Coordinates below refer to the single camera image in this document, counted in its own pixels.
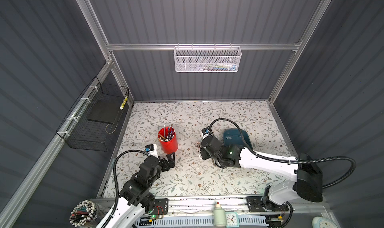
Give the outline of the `pink eraser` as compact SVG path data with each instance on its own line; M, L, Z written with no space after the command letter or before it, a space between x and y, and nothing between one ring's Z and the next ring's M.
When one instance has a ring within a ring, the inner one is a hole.
M197 142L197 154L198 154L199 158L202 159L200 142Z

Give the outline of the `teal plastic tray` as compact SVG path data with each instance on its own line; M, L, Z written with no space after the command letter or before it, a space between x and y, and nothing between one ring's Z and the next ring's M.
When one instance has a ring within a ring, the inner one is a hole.
M243 134L244 139L245 139L246 143L248 144L248 146L252 148L252 143L251 143L251 140L249 138L248 133L245 130L242 130L242 134ZM241 138L240 132L236 128L227 129L223 132L223 142L224 142L224 145L227 147L230 145L245 146L245 144Z

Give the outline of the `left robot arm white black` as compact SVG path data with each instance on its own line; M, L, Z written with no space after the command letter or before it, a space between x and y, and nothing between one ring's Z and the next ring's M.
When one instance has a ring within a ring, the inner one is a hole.
M147 155L135 173L119 189L117 177L117 162L125 154L140 153ZM174 168L175 153L158 158L139 150L129 150L117 156L113 166L113 176L116 190L115 202L112 208L97 225L98 228L136 228L136 222L145 214L150 214L155 208L155 196L150 193L151 186L162 172Z

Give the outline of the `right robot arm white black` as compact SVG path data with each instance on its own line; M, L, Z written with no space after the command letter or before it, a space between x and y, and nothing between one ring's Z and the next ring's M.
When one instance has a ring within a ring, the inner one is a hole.
M203 160L213 159L222 169L256 169L285 178L286 181L278 185L266 186L262 199L265 205L282 205L298 198L314 203L323 201L323 173L314 163L297 164L294 157L252 153L241 145L225 146L214 136L203 138L200 153Z

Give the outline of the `red pen cup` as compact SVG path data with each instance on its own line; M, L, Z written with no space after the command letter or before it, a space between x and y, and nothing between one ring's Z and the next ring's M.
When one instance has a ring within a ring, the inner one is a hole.
M166 154L174 153L178 150L179 144L176 131L172 126L164 127L158 132L158 139L161 147Z

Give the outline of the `yellow marker in side basket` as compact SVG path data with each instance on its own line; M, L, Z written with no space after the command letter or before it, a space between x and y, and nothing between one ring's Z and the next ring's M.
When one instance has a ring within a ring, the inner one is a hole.
M124 99L123 99L123 101L122 101L122 103L121 103L121 105L120 105L120 110L123 110L123 109L124 109L124 107L125 107L127 101L128 101L128 96L125 96Z

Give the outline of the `white glue bottle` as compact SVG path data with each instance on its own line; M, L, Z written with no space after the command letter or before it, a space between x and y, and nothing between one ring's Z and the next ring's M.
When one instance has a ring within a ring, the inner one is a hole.
M222 208L219 202L215 204L215 207L213 210L213 217L214 217L215 227L221 228L221 227L227 226L226 211Z

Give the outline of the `small teal clock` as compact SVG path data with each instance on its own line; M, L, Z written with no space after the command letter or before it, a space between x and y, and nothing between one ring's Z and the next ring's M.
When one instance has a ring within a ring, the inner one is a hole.
M226 212L226 222L227 228L238 228L240 226L238 214L236 212Z

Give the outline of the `clear jar of pencils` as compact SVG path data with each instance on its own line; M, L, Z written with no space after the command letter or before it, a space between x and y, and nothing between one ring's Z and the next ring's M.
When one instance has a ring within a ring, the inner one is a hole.
M84 200L71 211L70 224L74 227L91 225L97 218L97 205L89 200Z

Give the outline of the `white round device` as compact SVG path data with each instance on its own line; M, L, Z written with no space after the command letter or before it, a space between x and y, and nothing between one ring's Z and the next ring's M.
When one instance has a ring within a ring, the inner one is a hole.
M313 228L338 228L338 226L331 220L323 217L314 217L312 220Z

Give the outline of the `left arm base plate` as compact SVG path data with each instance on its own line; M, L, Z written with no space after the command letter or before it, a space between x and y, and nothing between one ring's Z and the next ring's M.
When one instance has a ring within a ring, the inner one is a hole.
M167 215L169 208L169 199L155 199L155 203L145 215Z

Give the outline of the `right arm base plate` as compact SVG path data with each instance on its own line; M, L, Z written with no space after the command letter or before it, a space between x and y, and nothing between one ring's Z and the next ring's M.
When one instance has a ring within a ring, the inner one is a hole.
M275 203L263 202L263 196L247 196L246 203L250 212L287 212L289 207L287 204L276 205Z

